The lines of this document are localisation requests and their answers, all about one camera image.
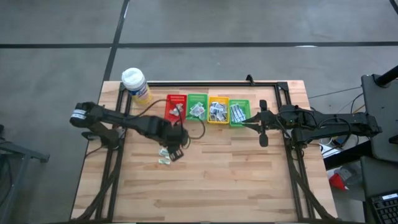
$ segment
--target gray floor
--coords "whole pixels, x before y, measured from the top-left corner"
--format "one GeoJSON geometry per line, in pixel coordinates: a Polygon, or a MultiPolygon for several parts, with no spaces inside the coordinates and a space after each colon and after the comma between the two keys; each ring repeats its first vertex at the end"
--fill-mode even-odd
{"type": "MultiPolygon", "coordinates": [[[[111,43],[122,3],[0,0],[0,44],[111,43]]],[[[388,0],[134,0],[121,42],[392,41],[397,21],[388,0]]],[[[29,167],[15,223],[68,220],[87,144],[68,119],[75,103],[98,100],[108,56],[109,49],[0,49],[5,137],[51,154],[48,164],[29,167]]],[[[386,72],[397,58],[398,47],[119,49],[110,80],[129,67],[148,80],[242,80],[250,73],[304,80],[308,96],[316,96],[360,86],[361,75],[386,72]]],[[[310,103],[336,113],[359,93],[310,103]]],[[[339,216],[360,221],[357,205],[334,195],[339,216]]]]}

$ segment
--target wooden table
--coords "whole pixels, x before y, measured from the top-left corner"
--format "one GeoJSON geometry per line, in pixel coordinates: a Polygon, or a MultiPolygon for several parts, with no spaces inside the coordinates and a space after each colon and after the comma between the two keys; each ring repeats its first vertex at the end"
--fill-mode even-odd
{"type": "MultiPolygon", "coordinates": [[[[287,81],[292,104],[309,109],[303,81],[287,81]]],[[[119,82],[104,82],[99,105],[115,109],[119,82]]],[[[152,87],[154,99],[167,94],[207,93],[248,99],[251,113],[259,100],[277,113],[275,91],[268,87],[152,87]]],[[[164,116],[163,102],[147,114],[164,116]]],[[[131,114],[142,111],[133,105],[131,114]]],[[[184,123],[191,136],[198,136],[198,121],[184,123]]],[[[261,147],[258,134],[248,128],[206,124],[202,139],[193,140],[185,156],[171,165],[158,163],[160,146],[128,130],[115,204],[114,221],[121,222],[276,222],[296,221],[289,170],[280,131],[268,131],[269,146],[261,147]]],[[[91,142],[90,152],[100,142],[91,142]]],[[[78,217],[98,193],[106,150],[86,158],[72,211],[78,217]]],[[[312,192],[336,217],[322,155],[318,146],[305,149],[305,167],[312,192]]],[[[303,209],[305,200],[301,192],[303,209]]],[[[105,200],[104,214],[108,207],[105,200]]]]}

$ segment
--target green bin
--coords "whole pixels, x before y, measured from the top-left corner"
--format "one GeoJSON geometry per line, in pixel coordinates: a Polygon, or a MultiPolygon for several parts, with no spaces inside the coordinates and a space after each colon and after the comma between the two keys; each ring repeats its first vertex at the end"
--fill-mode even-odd
{"type": "Polygon", "coordinates": [[[192,121],[199,121],[198,118],[190,115],[191,107],[193,107],[195,104],[198,102],[203,104],[203,107],[205,109],[205,119],[203,122],[206,122],[207,116],[208,116],[208,97],[207,94],[188,94],[187,98],[187,120],[192,120],[192,121]]]}
{"type": "Polygon", "coordinates": [[[229,114],[231,115],[230,119],[229,119],[229,125],[233,128],[237,128],[237,127],[243,127],[243,125],[241,123],[236,123],[236,122],[232,122],[232,111],[231,111],[231,106],[232,105],[239,105],[242,110],[244,115],[246,116],[246,119],[250,118],[250,101],[249,100],[232,100],[229,99],[229,114]]]}

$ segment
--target red object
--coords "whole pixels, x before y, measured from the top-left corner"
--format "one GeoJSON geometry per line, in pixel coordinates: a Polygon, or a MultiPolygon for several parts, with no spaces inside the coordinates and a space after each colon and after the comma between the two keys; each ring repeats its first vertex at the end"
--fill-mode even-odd
{"type": "Polygon", "coordinates": [[[336,188],[338,188],[340,190],[346,190],[346,188],[344,186],[344,182],[341,179],[340,175],[338,175],[338,174],[333,174],[333,176],[331,176],[329,178],[329,183],[333,187],[336,187],[336,188]]]}
{"type": "Polygon", "coordinates": [[[166,98],[166,110],[164,111],[164,118],[171,121],[172,123],[180,120],[180,116],[175,116],[174,114],[170,114],[170,110],[174,110],[175,105],[178,103],[182,103],[183,111],[180,111],[182,123],[185,121],[185,115],[187,113],[187,96],[186,95],[167,95],[166,98]]]}

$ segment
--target bottle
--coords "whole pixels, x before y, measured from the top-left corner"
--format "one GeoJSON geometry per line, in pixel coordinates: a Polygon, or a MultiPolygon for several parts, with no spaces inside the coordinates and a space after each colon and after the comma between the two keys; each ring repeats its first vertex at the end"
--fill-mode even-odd
{"type": "Polygon", "coordinates": [[[129,91],[133,102],[146,105],[152,100],[144,74],[138,68],[129,68],[122,73],[122,82],[129,91]]]}

